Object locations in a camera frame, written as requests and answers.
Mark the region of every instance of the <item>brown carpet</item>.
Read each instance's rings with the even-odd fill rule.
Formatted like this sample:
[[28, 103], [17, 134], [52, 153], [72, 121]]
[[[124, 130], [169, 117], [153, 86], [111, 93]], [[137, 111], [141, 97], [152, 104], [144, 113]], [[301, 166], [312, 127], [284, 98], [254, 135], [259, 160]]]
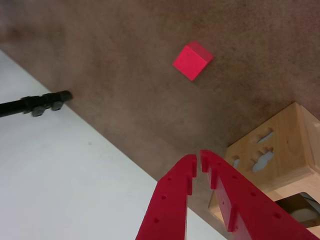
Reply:
[[[183, 155], [226, 147], [297, 101], [320, 117], [318, 0], [0, 0], [0, 47], [156, 180]], [[172, 62], [198, 41], [190, 82]], [[189, 206], [207, 210], [204, 175]]]

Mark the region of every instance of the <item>red plastic part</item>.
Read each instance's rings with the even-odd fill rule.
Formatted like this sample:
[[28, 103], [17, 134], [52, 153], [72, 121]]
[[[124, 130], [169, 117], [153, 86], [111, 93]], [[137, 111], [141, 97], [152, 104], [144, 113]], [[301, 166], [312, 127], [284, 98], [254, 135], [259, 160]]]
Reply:
[[158, 181], [136, 240], [185, 240], [187, 198], [196, 176], [197, 157], [190, 154]]
[[193, 81], [213, 58], [208, 50], [192, 41], [183, 48], [173, 66]]
[[234, 240], [318, 240], [224, 159], [208, 150], [200, 157]]

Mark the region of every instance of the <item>red cube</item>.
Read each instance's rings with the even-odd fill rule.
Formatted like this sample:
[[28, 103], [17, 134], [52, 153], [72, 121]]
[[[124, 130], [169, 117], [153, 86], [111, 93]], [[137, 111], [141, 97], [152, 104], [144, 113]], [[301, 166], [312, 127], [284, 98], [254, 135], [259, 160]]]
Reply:
[[182, 49], [173, 66], [193, 81], [212, 59], [214, 56], [208, 50], [192, 41]]

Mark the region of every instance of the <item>black metal bar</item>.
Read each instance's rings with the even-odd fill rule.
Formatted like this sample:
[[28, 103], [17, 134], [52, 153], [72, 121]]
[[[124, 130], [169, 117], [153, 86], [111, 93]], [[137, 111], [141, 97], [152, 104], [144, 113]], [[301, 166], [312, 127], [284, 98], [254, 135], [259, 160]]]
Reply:
[[52, 111], [60, 110], [63, 104], [71, 99], [73, 96], [69, 91], [47, 93], [42, 96], [27, 96], [18, 101], [0, 104], [0, 118], [18, 113], [31, 113], [32, 116], [38, 117], [49, 108]]

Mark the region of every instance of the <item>screw hole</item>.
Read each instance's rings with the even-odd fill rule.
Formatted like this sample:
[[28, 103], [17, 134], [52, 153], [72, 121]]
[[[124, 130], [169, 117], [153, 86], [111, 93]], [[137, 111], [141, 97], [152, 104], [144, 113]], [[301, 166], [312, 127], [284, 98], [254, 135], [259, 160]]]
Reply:
[[274, 216], [277, 218], [277, 219], [280, 219], [281, 218], [281, 215], [279, 213], [275, 213]]

